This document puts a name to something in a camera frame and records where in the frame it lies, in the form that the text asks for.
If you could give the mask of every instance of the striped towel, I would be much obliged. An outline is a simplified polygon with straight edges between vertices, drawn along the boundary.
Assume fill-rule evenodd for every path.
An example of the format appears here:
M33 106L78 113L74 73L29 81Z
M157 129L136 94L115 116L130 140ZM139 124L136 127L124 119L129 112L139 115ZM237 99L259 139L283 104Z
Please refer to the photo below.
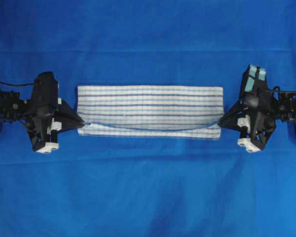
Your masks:
M79 86L79 135L219 139L222 88Z

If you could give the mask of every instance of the folded towel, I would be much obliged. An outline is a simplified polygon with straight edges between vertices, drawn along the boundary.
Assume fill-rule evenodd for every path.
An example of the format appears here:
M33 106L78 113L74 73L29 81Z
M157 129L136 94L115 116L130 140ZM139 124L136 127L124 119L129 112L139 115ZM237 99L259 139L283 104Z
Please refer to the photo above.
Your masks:
M218 139L221 87L78 86L79 135Z

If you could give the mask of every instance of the black cable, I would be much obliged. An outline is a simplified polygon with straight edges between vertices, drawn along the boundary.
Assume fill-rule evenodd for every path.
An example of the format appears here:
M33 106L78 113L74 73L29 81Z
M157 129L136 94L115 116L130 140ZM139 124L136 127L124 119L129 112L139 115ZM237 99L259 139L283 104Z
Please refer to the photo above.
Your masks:
M34 85L34 83L10 84L10 83L6 83L6 82L3 82L3 81L0 81L0 84L9 85L9 86L15 86L15 87L22 87L22 86Z
M279 93L286 93L286 94L296 94L296 91L283 91L283 90L260 90L261 92L279 92Z

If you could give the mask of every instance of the blue backdrop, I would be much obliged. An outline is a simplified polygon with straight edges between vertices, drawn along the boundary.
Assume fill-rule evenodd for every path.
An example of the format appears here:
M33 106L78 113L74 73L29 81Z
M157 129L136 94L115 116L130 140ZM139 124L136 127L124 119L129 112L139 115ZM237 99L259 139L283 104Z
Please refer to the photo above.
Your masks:
M73 107L78 85L171 84L222 86L227 110L250 63L270 87L296 89L296 0L0 0L0 80L53 71ZM256 154L228 130L219 141L71 131L40 155L20 123L4 124L0 237L296 236L293 130L278 123Z

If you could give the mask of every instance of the white plastic part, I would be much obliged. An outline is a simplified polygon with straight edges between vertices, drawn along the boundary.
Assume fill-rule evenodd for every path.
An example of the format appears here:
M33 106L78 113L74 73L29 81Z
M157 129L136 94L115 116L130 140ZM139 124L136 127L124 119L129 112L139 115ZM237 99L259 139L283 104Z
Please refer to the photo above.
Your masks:
M238 145L240 147L245 147L246 151L249 152L249 153L261 151L256 145L251 143L250 138L238 139Z
M48 154L48 153L51 153L51 151L53 151L53 150L58 150L58 148L59 148L58 143L46 142L45 147L39 149L36 152L43 153L43 154Z
M246 126L248 128L248 134L250 134L251 127L250 127L250 116L246 115L245 118L239 118L237 122L239 127Z
M53 118L51 125L47 128L47 134L50 135L50 132L52 130L61 130L61 122L55 122L55 119Z

